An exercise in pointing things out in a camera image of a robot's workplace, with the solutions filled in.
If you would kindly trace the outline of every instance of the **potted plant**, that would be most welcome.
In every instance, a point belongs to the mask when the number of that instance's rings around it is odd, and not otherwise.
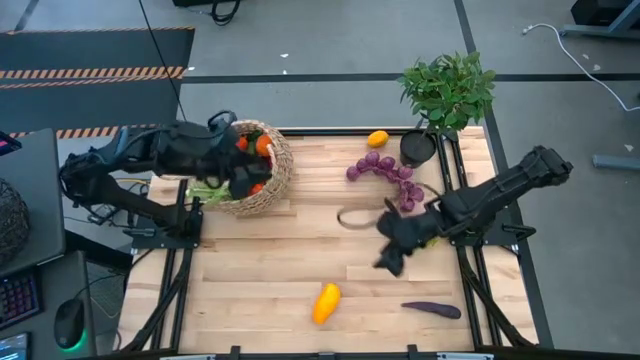
[[[441,55],[430,65],[418,60],[406,69],[398,79],[404,87],[400,102],[410,99],[413,115],[422,117],[418,129],[425,120],[428,126],[402,137],[402,163],[417,167],[429,160],[435,154],[432,134],[455,134],[467,126],[469,119],[477,124],[493,101],[495,76],[493,70],[482,72],[478,52],[466,57],[457,52],[454,56]]]

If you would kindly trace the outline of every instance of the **black pot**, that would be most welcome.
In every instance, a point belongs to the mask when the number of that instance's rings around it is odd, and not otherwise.
[[[400,162],[404,166],[415,169],[435,153],[436,141],[431,134],[424,134],[424,130],[410,130],[400,139]]]

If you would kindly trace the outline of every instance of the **computer mouse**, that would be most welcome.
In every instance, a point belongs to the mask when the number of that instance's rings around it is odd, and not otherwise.
[[[53,324],[53,336],[63,349],[72,348],[80,341],[84,331],[84,304],[82,300],[67,300],[56,312]]]

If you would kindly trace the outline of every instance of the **yellow bell pepper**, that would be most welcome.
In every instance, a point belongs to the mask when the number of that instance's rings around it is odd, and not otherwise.
[[[327,284],[313,307],[313,321],[322,325],[333,313],[340,302],[340,288],[336,284]]]
[[[376,148],[383,146],[387,143],[387,141],[389,141],[389,134],[387,134],[385,131],[378,130],[369,135],[367,144],[369,144],[369,146],[373,148]]]

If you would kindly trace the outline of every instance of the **green leaves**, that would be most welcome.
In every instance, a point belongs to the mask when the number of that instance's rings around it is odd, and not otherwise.
[[[475,64],[480,60],[480,53],[477,51],[472,52],[464,59],[466,65]]]
[[[489,70],[484,74],[482,74],[482,80],[484,81],[493,81],[495,77],[496,77],[496,72],[493,70]]]
[[[422,102],[422,105],[427,110],[434,110],[444,105],[444,102],[440,99],[426,99]]]
[[[429,120],[438,120],[442,117],[442,109],[435,109],[429,112]]]
[[[469,94],[465,98],[465,101],[468,102],[468,103],[474,103],[474,102],[477,102],[478,100],[480,100],[480,94],[479,93]]]
[[[454,113],[449,113],[447,117],[444,118],[445,125],[453,125],[456,123],[456,115]]]
[[[477,124],[491,106],[495,76],[493,70],[482,71],[478,52],[442,55],[430,64],[417,60],[398,79],[400,101],[409,99],[414,115],[427,112],[429,127],[440,133],[462,130],[469,119]]]

